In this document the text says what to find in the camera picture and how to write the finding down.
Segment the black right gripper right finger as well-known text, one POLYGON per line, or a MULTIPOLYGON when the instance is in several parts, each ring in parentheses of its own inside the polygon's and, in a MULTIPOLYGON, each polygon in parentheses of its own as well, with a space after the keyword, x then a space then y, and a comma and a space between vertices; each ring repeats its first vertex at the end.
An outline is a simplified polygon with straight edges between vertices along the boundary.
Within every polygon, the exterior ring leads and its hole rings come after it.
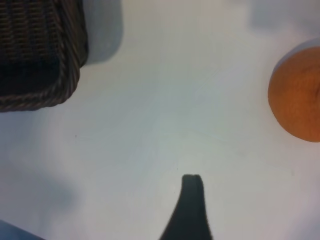
POLYGON ((200 175, 193 176, 193 228, 194 240, 213 240, 207 218, 204 184, 200 175))

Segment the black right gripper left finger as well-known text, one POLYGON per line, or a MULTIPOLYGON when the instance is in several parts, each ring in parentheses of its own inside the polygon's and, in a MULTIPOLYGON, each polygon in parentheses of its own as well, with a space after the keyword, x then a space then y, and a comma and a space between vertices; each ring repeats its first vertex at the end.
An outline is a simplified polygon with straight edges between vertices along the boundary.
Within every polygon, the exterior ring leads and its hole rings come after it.
POLYGON ((197 177, 185 174, 181 180, 179 198, 161 235, 162 240, 195 240, 197 177))

